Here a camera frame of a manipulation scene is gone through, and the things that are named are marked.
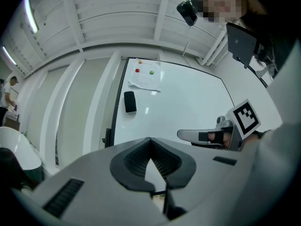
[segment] wall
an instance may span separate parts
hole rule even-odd
[[[249,99],[261,121],[258,131],[275,129],[282,124],[277,108],[265,87],[251,71],[234,60],[231,53],[213,67],[213,72],[223,80],[235,105]]]
[[[79,125],[76,125],[79,130],[84,130],[84,142],[82,150],[83,154],[89,153],[93,150],[98,150],[99,148],[103,148],[100,139],[104,137],[103,134],[105,132],[105,129],[110,127],[111,125],[111,119],[109,118],[109,115],[112,114],[113,108],[111,107],[115,101],[114,97],[116,97],[114,96],[114,94],[117,93],[116,89],[119,85],[118,80],[120,80],[122,66],[124,65],[124,63],[120,62],[120,59],[123,59],[123,62],[124,59],[126,59],[127,57],[159,59],[162,61],[191,66],[193,68],[197,68],[208,73],[213,73],[211,67],[200,66],[197,63],[196,59],[192,56],[185,55],[185,57],[183,58],[181,53],[177,53],[173,50],[166,50],[152,46],[128,44],[92,48],[84,51],[83,53],[69,54],[48,64],[40,71],[25,79],[24,87],[20,93],[19,102],[21,114],[20,121],[22,128],[20,130],[22,132],[25,132],[29,129],[27,128],[27,125],[30,124],[28,123],[28,115],[30,113],[36,113],[37,109],[34,109],[34,101],[39,98],[39,89],[43,86],[48,71],[60,68],[65,65],[70,65],[59,79],[55,88],[52,88],[52,94],[47,104],[47,108],[44,114],[40,115],[42,120],[42,127],[40,129],[40,156],[42,158],[44,168],[48,176],[51,176],[59,171],[59,169],[55,167],[55,135],[57,131],[58,121],[62,119],[60,123],[63,123],[64,121],[70,124],[71,122],[72,126],[78,122],[77,120],[70,120],[70,118],[76,118],[76,116],[74,115],[76,114],[76,111],[79,110],[79,104],[75,105],[74,102],[69,103],[69,109],[67,109],[67,105],[64,106],[66,97],[70,99],[68,97],[70,96],[68,94],[70,91],[74,89],[74,95],[76,95],[77,90],[78,93],[80,93],[79,88],[74,88],[75,84],[73,84],[73,78],[76,79],[77,73],[78,71],[80,71],[80,67],[83,63],[83,60],[86,59],[92,61],[95,59],[98,60],[100,58],[108,57],[110,57],[110,60],[105,68],[105,71],[103,72],[101,79],[97,84],[92,101],[90,101],[90,108],[88,111],[88,116],[86,116],[86,123],[79,122],[84,124],[84,128],[80,127]],[[72,143],[70,143],[69,140],[68,142],[66,140],[62,140],[62,142],[63,144],[72,145]],[[67,150],[64,150],[63,154],[67,155],[70,150],[72,149],[68,147]],[[71,161],[65,161],[65,163],[62,164],[62,166],[66,166]]]

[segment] black strap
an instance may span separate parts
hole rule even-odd
[[[254,131],[252,134],[257,135],[258,138],[261,139],[264,136],[264,134],[267,133],[268,131],[270,131],[270,130],[267,130],[265,132]]]
[[[222,145],[223,144],[223,139],[224,139],[224,132],[223,131],[216,131],[213,143],[218,143],[218,144]]]

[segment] person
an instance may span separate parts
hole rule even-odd
[[[13,76],[3,88],[3,94],[0,99],[0,126],[3,123],[4,116],[10,105],[15,106],[15,102],[10,99],[11,86],[18,83],[17,77]]]
[[[298,0],[191,0],[198,15],[212,22],[235,22],[255,34],[264,46],[259,64],[284,65],[297,39],[298,25],[289,19],[298,14]]]
[[[4,80],[3,79],[0,79],[0,99],[2,97],[2,94],[3,94],[3,87],[4,87]]]
[[[9,188],[17,189],[25,195],[30,195],[37,186],[37,183],[23,171],[15,154],[3,147],[0,148],[0,170],[2,182]]]

